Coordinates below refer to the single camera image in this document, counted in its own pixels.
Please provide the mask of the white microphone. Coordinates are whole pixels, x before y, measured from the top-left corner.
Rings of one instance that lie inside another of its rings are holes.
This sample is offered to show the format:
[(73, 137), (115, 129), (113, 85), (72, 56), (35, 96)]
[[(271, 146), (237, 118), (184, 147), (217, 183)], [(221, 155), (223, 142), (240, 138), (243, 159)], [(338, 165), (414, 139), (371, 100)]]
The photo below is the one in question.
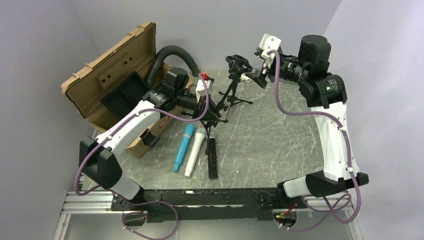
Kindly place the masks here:
[(184, 171), (184, 176), (189, 178), (192, 175), (201, 145), (206, 136), (206, 130), (199, 128), (194, 135), (194, 142), (190, 151), (187, 166)]

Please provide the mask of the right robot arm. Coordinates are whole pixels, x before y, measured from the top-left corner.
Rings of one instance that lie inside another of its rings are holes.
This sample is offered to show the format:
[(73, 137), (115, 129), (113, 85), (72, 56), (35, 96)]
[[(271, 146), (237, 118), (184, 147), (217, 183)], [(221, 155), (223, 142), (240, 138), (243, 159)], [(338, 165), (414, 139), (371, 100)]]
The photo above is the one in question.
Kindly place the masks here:
[(367, 185), (369, 176), (360, 171), (349, 139), (346, 85), (339, 75), (328, 71), (331, 44), (322, 35), (305, 35), (294, 56), (283, 53), (281, 42), (268, 33), (261, 37), (255, 55), (263, 59), (263, 65), (249, 78), (262, 88), (267, 79), (275, 85), (281, 80), (298, 85), (309, 108), (307, 115), (317, 125), (324, 167), (279, 183), (276, 203), (287, 208), (297, 197), (326, 197)]

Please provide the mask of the black tripod stand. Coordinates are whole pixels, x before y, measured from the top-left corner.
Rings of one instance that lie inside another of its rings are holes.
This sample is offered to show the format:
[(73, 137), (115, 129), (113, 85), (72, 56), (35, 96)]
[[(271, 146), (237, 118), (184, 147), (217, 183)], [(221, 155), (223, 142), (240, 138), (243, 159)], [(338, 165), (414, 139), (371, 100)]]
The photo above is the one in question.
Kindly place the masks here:
[[(228, 96), (231, 95), (230, 87), (235, 83), (241, 82), (242, 74), (250, 73), (253, 70), (253, 67), (249, 64), (249, 61), (241, 55), (229, 55), (225, 57), (226, 62), (228, 63), (228, 78), (231, 80), (227, 90), (225, 92), (219, 91), (218, 94), (222, 96), (221, 100), (218, 103), (215, 103), (217, 108), (220, 111), (225, 111), (227, 114), (230, 112), (230, 103), (228, 102)], [(212, 127), (216, 127), (218, 123), (227, 123), (228, 117), (225, 119), (220, 119), (219, 122), (209, 122), (209, 121), (200, 121), (203, 127), (206, 130), (206, 134), (209, 135)]]
[(240, 104), (240, 103), (247, 103), (247, 104), (252, 105), (253, 104), (252, 101), (241, 99), (241, 98), (236, 96), (237, 88), (238, 88), (238, 83), (234, 83), (230, 87), (231, 95), (229, 95), (227, 97), (227, 101), (229, 102), (229, 107), (231, 108), (231, 107), (233, 107), (237, 104)]

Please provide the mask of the black glitter microphone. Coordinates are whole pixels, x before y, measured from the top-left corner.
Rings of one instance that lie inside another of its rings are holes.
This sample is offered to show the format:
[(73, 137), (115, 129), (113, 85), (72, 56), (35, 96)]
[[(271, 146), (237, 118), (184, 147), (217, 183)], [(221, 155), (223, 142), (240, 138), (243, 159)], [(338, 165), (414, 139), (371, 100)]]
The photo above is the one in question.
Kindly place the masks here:
[(207, 155), (208, 178), (210, 180), (218, 179), (217, 151), (216, 151), (216, 134), (211, 131), (207, 138), (205, 154)]

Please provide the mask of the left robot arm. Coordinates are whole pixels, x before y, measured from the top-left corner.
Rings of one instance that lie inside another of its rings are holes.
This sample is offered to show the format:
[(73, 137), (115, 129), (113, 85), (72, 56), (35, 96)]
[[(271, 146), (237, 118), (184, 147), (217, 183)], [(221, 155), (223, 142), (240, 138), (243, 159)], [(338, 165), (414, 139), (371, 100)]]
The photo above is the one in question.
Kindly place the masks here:
[(213, 113), (211, 98), (214, 82), (215, 79), (206, 73), (199, 73), (195, 93), (191, 94), (186, 86), (187, 71), (173, 67), (166, 73), (165, 79), (148, 88), (135, 108), (113, 127), (96, 138), (83, 138), (79, 147), (75, 193), (82, 196), (78, 184), (81, 175), (85, 174), (98, 187), (120, 195), (129, 209), (139, 209), (146, 201), (145, 190), (123, 173), (118, 157), (133, 140), (161, 118), (169, 116), (182, 121), (183, 118), (171, 114), (176, 107), (192, 111), (191, 118), (185, 119), (185, 122), (216, 121), (219, 117)]

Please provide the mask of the white pipe elbow fitting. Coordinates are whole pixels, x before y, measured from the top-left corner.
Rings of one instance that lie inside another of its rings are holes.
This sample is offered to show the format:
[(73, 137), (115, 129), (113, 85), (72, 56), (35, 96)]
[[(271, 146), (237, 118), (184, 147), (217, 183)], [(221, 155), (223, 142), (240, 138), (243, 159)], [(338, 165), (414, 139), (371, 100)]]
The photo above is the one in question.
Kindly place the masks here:
[(244, 81), (244, 82), (246, 82), (246, 83), (251, 83), (251, 82), (253, 81), (251, 78), (249, 78), (248, 76), (246, 76), (246, 74), (245, 74), (245, 73), (243, 73), (243, 74), (241, 75), (240, 80), (241, 80), (241, 81)]

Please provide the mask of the cyan blue microphone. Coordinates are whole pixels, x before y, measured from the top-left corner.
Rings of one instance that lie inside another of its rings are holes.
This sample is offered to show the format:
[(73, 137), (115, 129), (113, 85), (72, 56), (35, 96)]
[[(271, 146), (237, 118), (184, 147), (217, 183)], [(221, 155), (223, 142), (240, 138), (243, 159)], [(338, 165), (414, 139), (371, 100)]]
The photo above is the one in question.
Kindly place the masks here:
[(187, 124), (183, 131), (183, 136), (177, 150), (177, 154), (174, 160), (173, 172), (177, 172), (183, 162), (187, 147), (189, 145), (190, 139), (194, 133), (195, 126), (191, 123)]

